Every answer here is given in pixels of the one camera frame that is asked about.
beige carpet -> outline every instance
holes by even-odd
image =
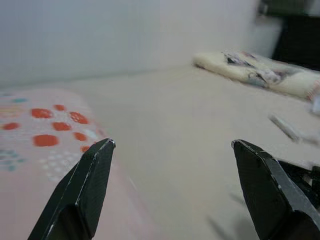
[[[319,134],[309,104],[194,67],[19,87],[83,96],[116,143],[169,240],[257,240],[242,196],[231,141],[244,139],[293,163],[319,164],[320,149],[292,143],[268,120],[278,114]]]

pillow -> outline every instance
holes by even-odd
[[[232,80],[302,99],[311,100],[320,93],[318,72],[247,52],[199,53],[193,62]]]

